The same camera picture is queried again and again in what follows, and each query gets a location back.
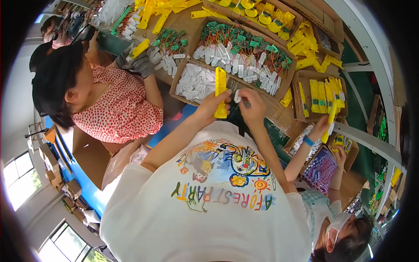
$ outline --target white face mask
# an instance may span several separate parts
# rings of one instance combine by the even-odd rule
[[[329,234],[330,233],[330,230],[332,228],[334,228],[334,229],[337,230],[336,237],[335,237],[335,242],[333,243],[333,245],[336,244],[336,241],[338,240],[339,232],[342,230],[342,228],[345,225],[346,221],[348,221],[351,216],[352,216],[351,214],[342,212],[342,213],[338,214],[335,217],[335,219],[333,220],[333,222],[330,223],[330,225],[327,227],[326,234]]]

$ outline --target gray glove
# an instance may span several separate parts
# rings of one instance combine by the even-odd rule
[[[142,78],[146,78],[154,73],[154,65],[150,62],[150,57],[147,55],[147,50],[144,50],[135,59],[127,62],[126,57],[132,49],[138,46],[138,43],[132,43],[125,49],[116,59],[115,63],[119,68],[129,69],[141,74]]]

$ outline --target blue wristband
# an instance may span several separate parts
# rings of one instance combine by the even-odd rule
[[[312,147],[314,145],[314,142],[311,141],[311,139],[308,138],[306,135],[303,138],[303,142],[306,142],[306,144],[309,145],[310,147]]]

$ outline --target purple item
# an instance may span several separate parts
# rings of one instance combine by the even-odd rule
[[[310,187],[326,195],[336,168],[336,160],[332,153],[322,148],[301,176]]]

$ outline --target woman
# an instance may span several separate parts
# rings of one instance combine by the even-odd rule
[[[319,122],[326,122],[323,117]],[[354,262],[367,248],[374,227],[369,217],[356,218],[354,215],[343,213],[339,190],[346,160],[343,147],[337,146],[334,152],[337,169],[329,184],[327,196],[320,191],[310,188],[297,178],[301,166],[304,164],[312,141],[315,137],[305,137],[295,156],[285,169],[285,175],[291,185],[296,184],[297,191],[304,201],[300,212],[306,217],[306,224],[310,229],[312,242],[312,262]],[[300,199],[297,195],[290,197]]]
[[[79,42],[61,47],[36,69],[35,108],[63,128],[77,125],[106,143],[155,134],[163,124],[163,101],[147,54],[137,61],[141,77],[115,68],[117,61],[92,69]]]
[[[265,105],[255,90],[240,90],[251,105],[239,103],[253,141],[237,126],[215,122],[230,94],[208,95],[141,165],[125,167],[100,229],[118,261],[307,262],[303,201],[289,202],[299,194],[287,194],[290,184],[264,127]],[[327,122],[316,125],[312,138],[327,129]]]

